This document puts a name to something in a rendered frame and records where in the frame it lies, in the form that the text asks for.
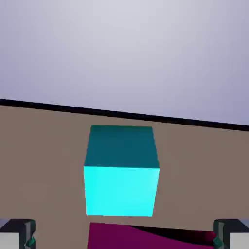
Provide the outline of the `small magenta cube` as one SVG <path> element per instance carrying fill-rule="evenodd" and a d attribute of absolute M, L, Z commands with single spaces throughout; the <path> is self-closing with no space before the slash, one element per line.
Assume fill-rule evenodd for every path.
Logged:
<path fill-rule="evenodd" d="M 214 249 L 212 231 L 90 223 L 87 249 Z"/>

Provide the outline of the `small cyan cube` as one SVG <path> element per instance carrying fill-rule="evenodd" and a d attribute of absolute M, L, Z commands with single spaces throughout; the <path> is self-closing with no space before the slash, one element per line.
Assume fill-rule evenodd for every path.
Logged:
<path fill-rule="evenodd" d="M 160 167 L 152 127 L 92 125 L 83 168 L 88 216 L 153 215 Z"/>

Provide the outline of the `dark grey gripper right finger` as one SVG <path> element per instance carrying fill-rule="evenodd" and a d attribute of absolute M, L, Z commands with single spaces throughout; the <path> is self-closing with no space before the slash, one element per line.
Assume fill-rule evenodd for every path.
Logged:
<path fill-rule="evenodd" d="M 216 219 L 214 249 L 249 249 L 249 219 Z"/>

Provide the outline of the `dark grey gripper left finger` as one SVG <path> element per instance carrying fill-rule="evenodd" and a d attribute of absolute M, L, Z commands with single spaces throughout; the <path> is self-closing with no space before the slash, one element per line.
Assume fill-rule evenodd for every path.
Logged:
<path fill-rule="evenodd" d="M 0 249 L 36 249 L 33 219 L 0 219 Z"/>

